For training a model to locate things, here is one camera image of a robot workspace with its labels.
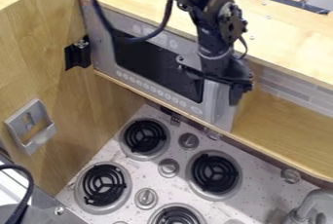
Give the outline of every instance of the black cable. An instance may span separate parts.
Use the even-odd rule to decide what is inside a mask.
[[[32,196],[32,193],[33,193],[33,188],[34,188],[33,177],[31,175],[31,173],[26,168],[21,167],[21,166],[16,166],[16,165],[0,166],[0,170],[3,170],[3,169],[19,170],[19,171],[23,172],[26,175],[26,178],[28,180],[28,187],[26,189],[26,193],[25,193],[23,199],[20,201],[17,208],[12,213],[11,217],[5,223],[5,224],[18,224],[18,220],[24,214],[24,212],[27,208],[29,199],[30,199],[30,197]]]
[[[92,1],[92,6],[93,6],[96,14],[99,17],[99,19],[100,19],[101,23],[103,24],[103,26],[105,27],[105,29],[109,32],[111,37],[116,37],[115,27],[111,24],[111,22],[105,16],[102,8],[100,7],[100,5],[98,3],[98,0],[91,0],[91,1]],[[147,36],[135,37],[135,38],[123,38],[123,40],[128,44],[132,44],[132,43],[147,41],[147,40],[155,37],[156,35],[160,34],[166,28],[167,22],[170,19],[170,16],[172,13],[172,5],[173,5],[173,0],[167,0],[163,21],[154,32],[148,34]]]

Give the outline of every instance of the stove knob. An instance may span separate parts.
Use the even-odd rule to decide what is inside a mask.
[[[165,159],[159,163],[158,169],[162,177],[173,178],[179,172],[179,164],[173,159]]]
[[[135,195],[135,204],[142,210],[149,210],[155,207],[158,202],[158,196],[152,189],[141,189]]]
[[[184,150],[195,150],[199,146],[199,139],[192,133],[184,133],[179,137],[179,146]]]

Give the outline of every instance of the black latch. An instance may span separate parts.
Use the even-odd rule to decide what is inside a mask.
[[[65,48],[65,70],[69,70],[74,66],[87,68],[92,64],[91,45],[86,35],[82,40]]]

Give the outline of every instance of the wooden shelf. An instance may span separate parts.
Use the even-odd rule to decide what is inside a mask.
[[[333,182],[333,119],[257,90],[231,133],[95,70],[95,74],[313,177]]]
[[[235,0],[248,20],[244,38],[250,60],[333,89],[333,14],[323,16],[273,1]],[[99,0],[116,12],[159,25],[166,0]],[[176,6],[167,30],[196,39],[188,14]],[[236,44],[243,52],[243,45]]]

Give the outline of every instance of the burner ring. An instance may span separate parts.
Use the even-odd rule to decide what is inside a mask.
[[[170,144],[167,126],[148,118],[129,122],[120,133],[120,146],[129,158],[152,161],[161,157]]]
[[[97,163],[85,168],[75,182],[78,206],[90,214],[107,214],[123,206],[130,197],[128,171],[115,163]]]
[[[241,167],[235,159],[223,152],[202,151],[187,165],[186,180],[199,197],[224,202],[241,188]]]
[[[149,218],[148,224],[206,224],[203,216],[193,207],[184,204],[163,205]]]

